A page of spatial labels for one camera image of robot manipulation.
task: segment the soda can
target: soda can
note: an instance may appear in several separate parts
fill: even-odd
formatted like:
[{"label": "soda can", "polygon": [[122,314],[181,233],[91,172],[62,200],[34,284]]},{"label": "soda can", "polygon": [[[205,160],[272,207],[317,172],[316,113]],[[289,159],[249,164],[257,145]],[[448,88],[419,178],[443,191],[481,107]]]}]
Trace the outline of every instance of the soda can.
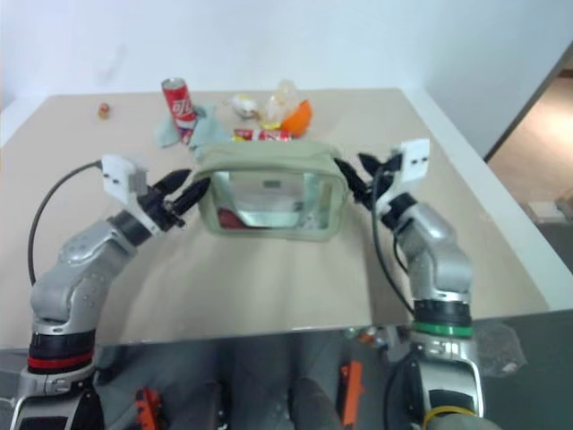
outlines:
[{"label": "soda can", "polygon": [[169,111],[183,143],[188,143],[197,125],[197,114],[193,110],[187,84],[182,78],[169,78],[161,83]]},{"label": "soda can", "polygon": [[244,141],[291,141],[293,136],[284,130],[259,130],[236,128],[233,134]]}]

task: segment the beige tabletop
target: beige tabletop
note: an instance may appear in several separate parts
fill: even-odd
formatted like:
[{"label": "beige tabletop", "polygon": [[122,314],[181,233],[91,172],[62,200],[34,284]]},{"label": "beige tabletop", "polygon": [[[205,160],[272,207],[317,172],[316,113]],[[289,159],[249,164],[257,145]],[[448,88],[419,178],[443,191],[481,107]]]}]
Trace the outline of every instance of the beige tabletop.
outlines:
[{"label": "beige tabletop", "polygon": [[[196,92],[192,97],[194,103],[218,106],[218,116],[229,129],[252,126],[242,124],[223,105],[230,95]],[[337,146],[355,165],[359,151],[385,158],[401,141],[432,139],[430,170],[415,196],[453,224],[473,261],[475,317],[548,309],[511,247],[400,90],[306,95],[314,110],[307,137]],[[267,94],[253,96],[264,100]],[[112,108],[106,121],[97,115],[102,101]],[[106,153],[146,161],[150,182],[193,164],[183,146],[155,146],[154,129],[165,112],[160,93],[53,97],[3,148],[0,348],[29,342],[27,235],[39,202],[60,176]],[[38,229],[37,272],[54,263],[68,237],[115,211],[97,171],[66,184],[48,205]],[[113,284],[98,328],[99,341],[168,341],[405,321],[404,310],[375,262],[368,214],[351,202],[345,212],[334,238],[307,243],[213,236],[193,210],[185,230],[149,241]],[[389,233],[382,239],[388,248]],[[406,285],[391,253],[388,260]]]}]

